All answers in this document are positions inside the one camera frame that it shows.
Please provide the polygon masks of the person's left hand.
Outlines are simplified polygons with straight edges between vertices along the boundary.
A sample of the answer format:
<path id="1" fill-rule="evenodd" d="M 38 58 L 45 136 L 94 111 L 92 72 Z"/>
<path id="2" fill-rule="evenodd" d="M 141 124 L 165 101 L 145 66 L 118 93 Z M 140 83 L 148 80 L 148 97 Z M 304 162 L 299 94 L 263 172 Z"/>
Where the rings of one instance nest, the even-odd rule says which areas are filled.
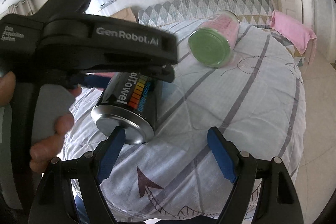
<path id="1" fill-rule="evenodd" d="M 9 72 L 1 77 L 1 107 L 11 101 L 15 90 L 15 74 Z M 50 160 L 62 150 L 65 135 L 74 126 L 75 119 L 72 113 L 67 112 L 60 116 L 54 125 L 54 134 L 35 143 L 30 148 L 30 168 L 33 172 L 44 173 Z"/>

